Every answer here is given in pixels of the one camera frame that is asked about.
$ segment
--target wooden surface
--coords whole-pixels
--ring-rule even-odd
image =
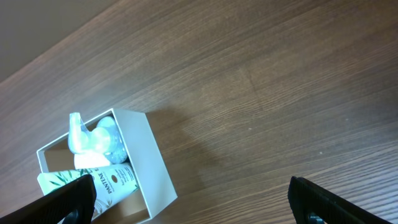
[[[293,223],[292,175],[398,223],[398,1],[119,1],[0,83],[0,215],[68,113],[148,113],[154,223]]]

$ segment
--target tube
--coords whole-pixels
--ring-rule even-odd
[[[97,193],[94,214],[91,220],[94,220],[138,189],[137,181],[129,163],[91,169],[41,173],[37,177],[37,181],[39,181],[43,194],[47,195],[85,174],[93,176]]]

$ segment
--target brown logo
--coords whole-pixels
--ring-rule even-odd
[[[118,182],[118,178],[115,175],[112,175],[111,178],[112,178],[113,182],[115,182],[115,183]]]

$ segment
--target white box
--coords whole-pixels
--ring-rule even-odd
[[[142,223],[154,218],[177,194],[144,113],[109,109],[85,124],[92,130],[105,116],[118,124],[140,190],[99,216],[95,223]],[[75,169],[68,133],[37,151],[42,172]]]

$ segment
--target wooden table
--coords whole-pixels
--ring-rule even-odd
[[[398,1],[119,1],[0,83],[0,216],[68,114],[148,113],[155,222],[293,223],[292,175],[398,223]]]

